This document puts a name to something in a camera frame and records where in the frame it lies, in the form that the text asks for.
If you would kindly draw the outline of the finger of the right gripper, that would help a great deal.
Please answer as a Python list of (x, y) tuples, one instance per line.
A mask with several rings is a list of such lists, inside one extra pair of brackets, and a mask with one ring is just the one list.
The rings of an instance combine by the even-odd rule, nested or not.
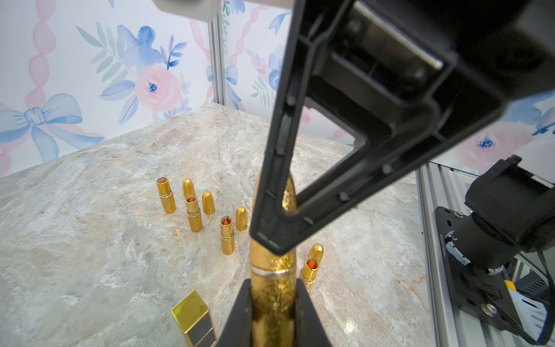
[[(295, 1), (261, 171), (276, 210), (254, 208), (254, 241), (284, 255), (429, 160), (425, 142), (438, 123), (432, 34), (431, 14), (414, 1)], [(287, 213), (280, 203), (306, 107), (355, 145)]]

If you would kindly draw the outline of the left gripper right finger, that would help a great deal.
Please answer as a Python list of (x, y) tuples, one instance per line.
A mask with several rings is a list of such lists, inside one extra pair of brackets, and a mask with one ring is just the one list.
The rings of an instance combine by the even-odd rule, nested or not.
[(301, 279), (296, 280), (295, 346), (331, 347), (315, 306)]

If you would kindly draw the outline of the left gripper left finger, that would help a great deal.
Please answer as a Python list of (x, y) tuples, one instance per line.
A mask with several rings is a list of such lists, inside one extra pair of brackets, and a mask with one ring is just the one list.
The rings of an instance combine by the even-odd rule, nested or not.
[(252, 303), (251, 280), (242, 284), (227, 319), (223, 332), (216, 343), (217, 347), (251, 347)]

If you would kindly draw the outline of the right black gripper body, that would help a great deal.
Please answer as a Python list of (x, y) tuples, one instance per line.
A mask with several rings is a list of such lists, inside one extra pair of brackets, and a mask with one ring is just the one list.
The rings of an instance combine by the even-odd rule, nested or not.
[(299, 68), (354, 137), (338, 169), (415, 167), (554, 88), (554, 3), (301, 1)]

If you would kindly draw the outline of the gold lipstick cap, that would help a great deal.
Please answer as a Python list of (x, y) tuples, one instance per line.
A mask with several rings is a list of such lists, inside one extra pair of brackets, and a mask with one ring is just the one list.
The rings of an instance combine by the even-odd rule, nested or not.
[(206, 191), (202, 194), (202, 207), (205, 215), (215, 213), (215, 201), (211, 192)]
[(184, 198), (187, 200), (189, 197), (191, 196), (195, 196), (195, 185), (192, 182), (191, 179), (186, 178), (183, 180), (182, 182), (182, 189), (183, 189), (183, 194), (184, 194)]
[[(270, 212), (276, 210), (274, 207), (276, 201), (276, 193), (272, 193), (269, 191), (267, 185), (263, 186), (263, 190), (260, 190), (261, 185), (261, 177), (259, 175), (256, 183), (256, 192), (254, 193), (253, 197), (253, 205), (256, 208), (258, 205), (261, 205), (260, 213), (263, 215), (265, 214), (265, 210), (267, 206), (270, 208)], [(281, 208), (287, 213), (294, 213), (297, 210), (297, 199), (296, 199), (296, 188), (293, 180), (293, 175), (291, 172), (288, 173), (288, 178), (286, 181), (286, 186), (284, 188), (281, 200)]]
[(238, 231), (246, 231), (248, 228), (248, 212), (247, 209), (243, 206), (240, 206), (236, 210), (236, 229)]
[(321, 244), (315, 244), (309, 252), (309, 257), (314, 258), (318, 263), (321, 263), (323, 255), (324, 247)]

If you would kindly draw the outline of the square gold black lipstick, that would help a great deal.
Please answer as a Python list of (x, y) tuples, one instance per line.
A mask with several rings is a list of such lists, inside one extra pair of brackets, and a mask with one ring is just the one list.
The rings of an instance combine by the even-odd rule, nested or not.
[(214, 346), (216, 334), (208, 305), (201, 296), (192, 291), (181, 300), (171, 314), (176, 321), (187, 346)]

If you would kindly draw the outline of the gold lipstick base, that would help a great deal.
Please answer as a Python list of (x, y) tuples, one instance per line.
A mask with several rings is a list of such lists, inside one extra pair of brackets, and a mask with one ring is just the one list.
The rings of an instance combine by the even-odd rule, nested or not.
[(166, 177), (161, 177), (156, 181), (161, 204), (166, 213), (174, 213), (176, 211), (176, 203), (173, 191)]

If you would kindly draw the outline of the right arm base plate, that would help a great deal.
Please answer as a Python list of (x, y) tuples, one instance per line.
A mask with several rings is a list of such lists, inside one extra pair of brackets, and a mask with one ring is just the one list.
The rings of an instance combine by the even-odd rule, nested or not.
[(533, 346), (548, 344), (554, 334), (554, 279), (546, 275), (548, 305), (540, 330), (530, 333), (524, 326), (511, 290), (504, 277), (507, 263), (518, 253), (530, 249), (543, 255), (541, 237), (549, 235), (536, 229), (530, 242), (518, 241), (503, 229), (501, 221), (473, 212), (461, 215), (444, 207), (435, 210), (442, 260), (451, 302), (460, 310), (502, 331), (509, 331)]

